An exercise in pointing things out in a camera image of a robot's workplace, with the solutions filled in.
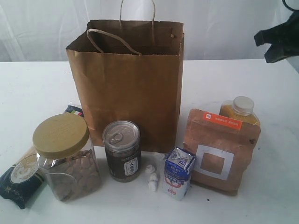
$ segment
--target spice jar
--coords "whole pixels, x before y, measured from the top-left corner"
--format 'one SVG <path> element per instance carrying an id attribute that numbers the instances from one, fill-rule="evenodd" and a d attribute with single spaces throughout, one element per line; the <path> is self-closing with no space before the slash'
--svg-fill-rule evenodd
<path id="1" fill-rule="evenodd" d="M 59 114 L 34 131 L 37 162 L 55 197 L 61 201 L 94 192 L 100 186 L 99 168 L 85 120 Z"/>
<path id="2" fill-rule="evenodd" d="M 113 122 L 105 128 L 103 141 L 112 177 L 119 182 L 134 180 L 141 167 L 137 125 L 126 120 Z"/>
<path id="3" fill-rule="evenodd" d="M 228 100 L 222 104 L 219 115 L 260 126 L 260 121 L 253 113 L 253 108 L 252 99 L 236 97 L 234 100 Z"/>

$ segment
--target clear plastic jar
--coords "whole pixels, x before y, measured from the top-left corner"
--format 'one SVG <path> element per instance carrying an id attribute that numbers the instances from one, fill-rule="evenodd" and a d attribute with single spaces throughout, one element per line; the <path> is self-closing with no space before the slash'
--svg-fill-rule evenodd
<path id="1" fill-rule="evenodd" d="M 99 188 L 99 168 L 82 117 L 60 114 L 45 120 L 36 128 L 33 144 L 38 166 L 57 199 L 75 199 Z"/>
<path id="2" fill-rule="evenodd" d="M 252 99 L 236 97 L 234 100 L 228 100 L 222 104 L 219 115 L 260 126 L 260 121 L 253 113 L 253 108 Z"/>

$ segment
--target white backdrop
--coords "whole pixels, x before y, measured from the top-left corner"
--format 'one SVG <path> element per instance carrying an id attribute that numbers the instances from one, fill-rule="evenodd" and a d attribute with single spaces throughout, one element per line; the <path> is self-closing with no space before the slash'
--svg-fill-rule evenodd
<path id="1" fill-rule="evenodd" d="M 258 59 L 254 35 L 285 22 L 281 0 L 155 0 L 156 20 L 185 24 L 185 59 Z M 299 8 L 299 1 L 287 0 Z M 0 61 L 66 61 L 90 19 L 118 19 L 121 0 L 0 0 Z M 150 0 L 125 0 L 124 20 L 150 20 Z"/>

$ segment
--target white jar lid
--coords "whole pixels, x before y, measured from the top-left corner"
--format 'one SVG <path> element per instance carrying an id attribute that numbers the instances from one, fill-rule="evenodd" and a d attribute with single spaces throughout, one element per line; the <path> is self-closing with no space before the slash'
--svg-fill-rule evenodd
<path id="1" fill-rule="evenodd" d="M 236 97 L 233 101 L 233 109 L 241 115 L 250 115 L 253 112 L 254 102 L 249 97 Z"/>

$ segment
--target milk carton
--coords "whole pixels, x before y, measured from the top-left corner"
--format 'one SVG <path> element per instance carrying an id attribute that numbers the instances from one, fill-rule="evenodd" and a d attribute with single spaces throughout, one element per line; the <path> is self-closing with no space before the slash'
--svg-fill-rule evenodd
<path id="1" fill-rule="evenodd" d="M 182 200 L 190 186 L 195 156 L 178 147 L 166 157 L 163 191 Z"/>

